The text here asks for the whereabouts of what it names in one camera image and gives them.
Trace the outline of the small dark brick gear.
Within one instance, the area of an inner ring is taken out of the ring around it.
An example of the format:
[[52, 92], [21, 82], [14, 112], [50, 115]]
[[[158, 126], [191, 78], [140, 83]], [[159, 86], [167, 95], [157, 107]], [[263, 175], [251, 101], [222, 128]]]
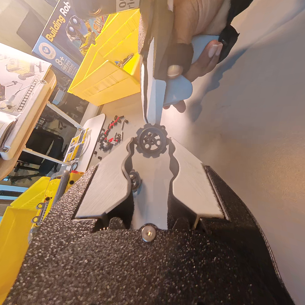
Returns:
[[131, 189], [132, 189], [132, 192], [135, 193], [140, 188], [140, 186], [142, 184], [142, 179], [141, 179], [141, 177], [139, 175], [139, 172], [136, 171], [135, 169], [132, 169], [130, 171], [129, 176], [130, 176], [130, 180], [131, 180]]

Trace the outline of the printed cardboard toy box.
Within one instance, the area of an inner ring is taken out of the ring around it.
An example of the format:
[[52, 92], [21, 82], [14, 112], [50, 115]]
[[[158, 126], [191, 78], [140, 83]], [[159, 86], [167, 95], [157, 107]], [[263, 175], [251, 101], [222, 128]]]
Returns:
[[56, 4], [32, 52], [70, 79], [74, 79], [86, 53], [101, 34], [108, 15], [85, 20], [73, 1]]

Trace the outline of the pile of black brick parts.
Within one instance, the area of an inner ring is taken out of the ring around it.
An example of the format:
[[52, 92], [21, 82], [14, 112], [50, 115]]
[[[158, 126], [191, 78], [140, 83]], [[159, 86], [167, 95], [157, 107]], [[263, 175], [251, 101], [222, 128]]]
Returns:
[[122, 142], [124, 126], [128, 123], [129, 121], [123, 115], [116, 115], [105, 128], [102, 128], [98, 137], [97, 148], [100, 151], [107, 152], [116, 147]]

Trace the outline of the white book stand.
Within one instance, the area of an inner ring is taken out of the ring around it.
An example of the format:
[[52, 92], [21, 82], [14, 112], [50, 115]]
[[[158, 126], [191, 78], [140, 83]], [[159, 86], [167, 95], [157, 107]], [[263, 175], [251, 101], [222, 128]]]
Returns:
[[53, 89], [56, 85], [56, 76], [53, 71], [48, 71], [44, 79], [39, 81], [36, 89], [30, 97], [30, 105], [24, 108], [23, 113], [19, 116], [10, 115], [7, 119], [8, 123], [1, 127], [1, 160], [0, 160], [0, 178], [4, 179], [13, 170], [22, 151], [33, 155], [40, 156], [50, 161], [70, 166], [71, 162], [63, 162], [55, 158], [35, 152], [26, 148], [26, 142], [29, 139], [41, 113], [48, 106], [59, 116], [69, 121], [78, 130], [88, 129], [88, 140], [85, 143], [82, 156], [79, 158], [78, 170], [85, 172], [91, 160], [93, 151], [100, 132], [105, 122], [105, 114], [95, 116], [85, 122], [84, 125], [79, 124], [66, 113], [61, 111], [56, 105], [48, 101]]

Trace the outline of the black office chair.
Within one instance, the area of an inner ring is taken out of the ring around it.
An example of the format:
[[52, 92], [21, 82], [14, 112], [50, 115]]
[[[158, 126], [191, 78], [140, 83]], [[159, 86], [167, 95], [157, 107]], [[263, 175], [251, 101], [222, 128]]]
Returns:
[[[26, 148], [48, 157], [61, 160], [64, 151], [63, 144], [64, 139], [62, 136], [38, 128], [33, 130], [26, 143]], [[36, 173], [21, 176], [9, 176], [11, 184], [15, 184], [18, 180], [28, 179], [32, 181], [32, 178], [34, 177], [46, 176], [53, 167], [56, 167], [57, 165], [58, 163], [56, 162], [22, 151], [14, 172], [17, 172], [18, 170], [28, 170]]]

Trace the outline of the yellow storage bin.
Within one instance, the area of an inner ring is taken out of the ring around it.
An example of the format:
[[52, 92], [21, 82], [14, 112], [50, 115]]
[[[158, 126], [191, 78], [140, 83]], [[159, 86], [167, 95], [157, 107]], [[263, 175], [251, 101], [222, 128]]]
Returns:
[[28, 250], [28, 236], [32, 219], [37, 215], [36, 206], [51, 197], [59, 180], [42, 177], [15, 199], [4, 212], [0, 224], [0, 304], [10, 292]]
[[[140, 92], [139, 20], [139, 9], [108, 16], [68, 93], [99, 106]], [[134, 57], [123, 68], [115, 64], [132, 53]]]

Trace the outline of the yellow printed sticker sheet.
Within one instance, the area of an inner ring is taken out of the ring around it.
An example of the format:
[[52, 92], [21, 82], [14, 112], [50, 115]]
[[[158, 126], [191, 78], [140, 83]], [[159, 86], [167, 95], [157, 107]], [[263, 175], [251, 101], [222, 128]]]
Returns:
[[67, 153], [64, 158], [66, 163], [78, 162], [82, 153], [88, 144], [88, 132], [90, 128], [83, 129], [82, 132], [72, 138], [70, 145], [68, 147]]

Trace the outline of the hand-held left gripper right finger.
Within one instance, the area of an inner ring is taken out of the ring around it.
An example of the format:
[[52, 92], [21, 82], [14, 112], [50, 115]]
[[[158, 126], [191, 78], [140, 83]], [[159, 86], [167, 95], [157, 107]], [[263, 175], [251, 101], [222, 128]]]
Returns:
[[169, 140], [167, 228], [196, 229], [200, 219], [225, 219], [223, 203], [202, 161], [176, 139]]

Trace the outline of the grey desk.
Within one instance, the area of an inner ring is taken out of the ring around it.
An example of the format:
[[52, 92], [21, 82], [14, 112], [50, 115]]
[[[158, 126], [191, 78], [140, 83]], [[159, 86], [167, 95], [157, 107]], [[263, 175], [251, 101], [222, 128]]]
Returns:
[[228, 57], [162, 123], [257, 219], [295, 304], [304, 304], [304, 1], [253, 1]]

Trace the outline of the grey toothed brick wheel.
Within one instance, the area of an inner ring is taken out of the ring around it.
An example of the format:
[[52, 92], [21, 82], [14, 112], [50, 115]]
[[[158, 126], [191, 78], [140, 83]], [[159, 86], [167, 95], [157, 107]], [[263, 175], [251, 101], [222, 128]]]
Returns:
[[132, 144], [136, 146], [139, 154], [145, 158], [158, 158], [164, 154], [169, 145], [169, 138], [164, 125], [145, 124], [139, 128], [133, 138]]

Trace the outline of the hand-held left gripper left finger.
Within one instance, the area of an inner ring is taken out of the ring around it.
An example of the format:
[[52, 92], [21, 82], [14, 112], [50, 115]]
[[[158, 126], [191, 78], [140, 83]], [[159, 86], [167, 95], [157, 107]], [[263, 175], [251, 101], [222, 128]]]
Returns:
[[134, 213], [131, 199], [134, 139], [125, 139], [95, 167], [74, 219], [101, 219], [104, 226], [118, 217], [130, 229]]

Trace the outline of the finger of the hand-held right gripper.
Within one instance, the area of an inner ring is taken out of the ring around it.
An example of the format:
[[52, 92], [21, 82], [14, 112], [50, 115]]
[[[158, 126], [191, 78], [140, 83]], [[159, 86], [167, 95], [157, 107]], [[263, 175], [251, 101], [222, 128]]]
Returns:
[[140, 90], [146, 123], [160, 124], [166, 91], [168, 20], [140, 15]]

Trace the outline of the pile of assorted brick beams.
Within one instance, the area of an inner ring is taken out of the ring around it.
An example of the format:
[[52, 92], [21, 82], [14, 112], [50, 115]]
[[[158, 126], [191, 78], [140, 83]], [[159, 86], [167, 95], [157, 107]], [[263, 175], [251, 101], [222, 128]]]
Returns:
[[134, 54], [132, 53], [123, 60], [115, 61], [115, 64], [118, 67], [123, 68], [133, 57], [134, 57]]

